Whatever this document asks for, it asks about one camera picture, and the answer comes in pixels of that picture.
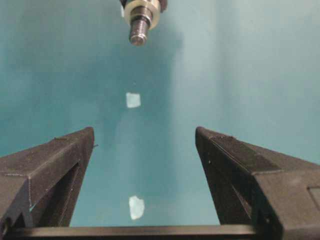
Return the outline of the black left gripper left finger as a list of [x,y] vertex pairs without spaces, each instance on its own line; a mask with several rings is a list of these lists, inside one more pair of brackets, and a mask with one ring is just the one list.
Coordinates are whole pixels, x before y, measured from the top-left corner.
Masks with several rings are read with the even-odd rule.
[[94,129],[0,158],[0,238],[15,228],[68,227],[93,152]]

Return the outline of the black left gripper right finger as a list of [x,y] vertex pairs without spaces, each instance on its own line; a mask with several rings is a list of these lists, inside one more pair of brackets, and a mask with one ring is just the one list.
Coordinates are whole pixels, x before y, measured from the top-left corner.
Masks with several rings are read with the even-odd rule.
[[221,224],[265,226],[275,240],[319,239],[318,164],[201,126],[195,146]]

